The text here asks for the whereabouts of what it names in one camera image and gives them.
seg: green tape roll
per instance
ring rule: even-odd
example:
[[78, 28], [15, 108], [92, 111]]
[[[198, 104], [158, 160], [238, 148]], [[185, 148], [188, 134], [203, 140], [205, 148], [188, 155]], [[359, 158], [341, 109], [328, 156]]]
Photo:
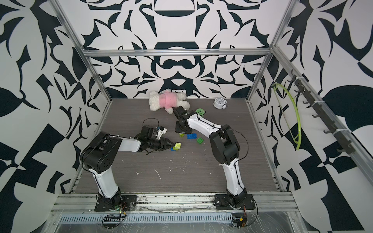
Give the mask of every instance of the green tape roll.
[[203, 117], [203, 115], [206, 113], [205, 110], [201, 109], [201, 108], [198, 108], [196, 110], [197, 114], [200, 115], [201, 117]]

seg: zip tie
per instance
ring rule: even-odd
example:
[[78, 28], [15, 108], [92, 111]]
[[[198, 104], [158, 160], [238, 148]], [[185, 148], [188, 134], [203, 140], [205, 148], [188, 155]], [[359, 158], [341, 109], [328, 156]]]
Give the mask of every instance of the zip tie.
[[313, 104], [311, 105], [311, 107], [313, 107], [315, 103], [319, 103], [319, 102], [325, 102], [325, 101], [323, 101], [323, 100], [315, 100], [315, 101], [313, 102]]
[[351, 132], [349, 129], [336, 129], [335, 132], [333, 133], [333, 135], [334, 135], [336, 132], [339, 132], [339, 131], [348, 131], [348, 132]]

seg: white debris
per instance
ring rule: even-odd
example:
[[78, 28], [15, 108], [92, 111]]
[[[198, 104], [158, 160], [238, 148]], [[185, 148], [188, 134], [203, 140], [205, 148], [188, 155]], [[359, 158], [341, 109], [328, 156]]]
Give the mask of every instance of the white debris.
[[159, 175], [159, 173], [157, 172], [157, 170], [154, 168], [154, 171], [158, 174], [158, 176], [159, 176], [159, 179], [161, 179], [162, 180], [162, 178], [161, 178], [161, 176]]

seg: clock face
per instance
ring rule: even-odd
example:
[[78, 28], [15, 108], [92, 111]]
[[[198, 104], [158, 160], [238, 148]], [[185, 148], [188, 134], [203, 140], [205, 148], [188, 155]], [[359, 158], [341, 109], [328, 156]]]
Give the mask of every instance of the clock face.
[[215, 99], [215, 102], [216, 102], [217, 104], [225, 104], [225, 101], [224, 101], [224, 99], [222, 99], [222, 98], [217, 98], [217, 99]]

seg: metal vent grille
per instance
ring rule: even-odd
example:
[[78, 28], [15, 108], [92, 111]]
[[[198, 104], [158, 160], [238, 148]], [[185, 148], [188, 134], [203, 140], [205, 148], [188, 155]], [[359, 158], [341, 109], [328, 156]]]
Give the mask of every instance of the metal vent grille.
[[[101, 223], [102, 214], [63, 214], [60, 224]], [[128, 214], [123, 223], [230, 223], [230, 213], [155, 213]]]

